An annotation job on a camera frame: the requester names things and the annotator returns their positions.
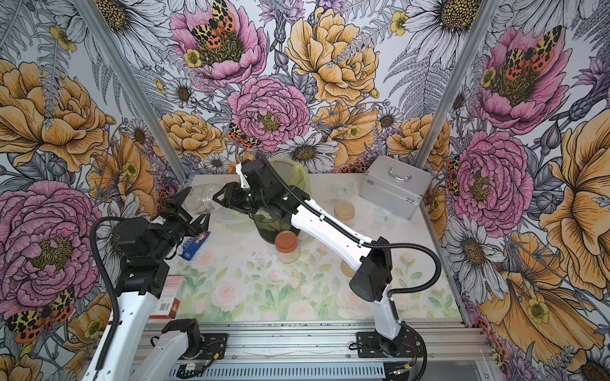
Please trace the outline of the glass jar orange lid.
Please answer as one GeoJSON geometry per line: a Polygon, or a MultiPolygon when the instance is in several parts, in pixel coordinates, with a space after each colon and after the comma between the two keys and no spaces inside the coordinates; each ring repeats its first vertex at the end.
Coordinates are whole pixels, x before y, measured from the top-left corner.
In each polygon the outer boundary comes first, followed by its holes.
{"type": "Polygon", "coordinates": [[[290,264],[299,258],[299,240],[292,231],[278,233],[275,238],[275,247],[280,262],[290,264]]]}

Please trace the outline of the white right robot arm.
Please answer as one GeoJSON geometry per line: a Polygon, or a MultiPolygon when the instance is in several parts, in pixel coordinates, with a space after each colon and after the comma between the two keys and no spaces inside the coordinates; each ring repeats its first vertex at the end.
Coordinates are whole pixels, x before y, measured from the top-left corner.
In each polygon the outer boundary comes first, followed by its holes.
{"type": "Polygon", "coordinates": [[[214,202],[242,214],[263,210],[272,218],[302,230],[338,254],[355,271],[349,287],[373,313],[381,352],[396,357],[405,328],[389,296],[392,254],[389,243],[351,230],[328,214],[305,191],[287,184],[263,157],[237,166],[240,180],[224,185],[214,202]]]}

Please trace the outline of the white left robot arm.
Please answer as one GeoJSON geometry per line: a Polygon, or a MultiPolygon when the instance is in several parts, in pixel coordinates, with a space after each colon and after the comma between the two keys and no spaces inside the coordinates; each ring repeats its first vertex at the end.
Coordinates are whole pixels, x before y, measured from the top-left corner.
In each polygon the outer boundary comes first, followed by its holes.
{"type": "Polygon", "coordinates": [[[152,352],[137,370],[132,365],[141,336],[162,295],[170,266],[168,257],[184,238],[207,230],[209,217],[193,218],[183,204],[190,187],[165,200],[157,217],[102,217],[90,231],[91,253],[111,300],[111,316],[95,350],[85,380],[164,380],[176,362],[194,358],[204,349],[197,320],[171,320],[152,352]],[[116,222],[122,253],[120,273],[112,280],[100,256],[96,233],[105,222],[116,222]]]}

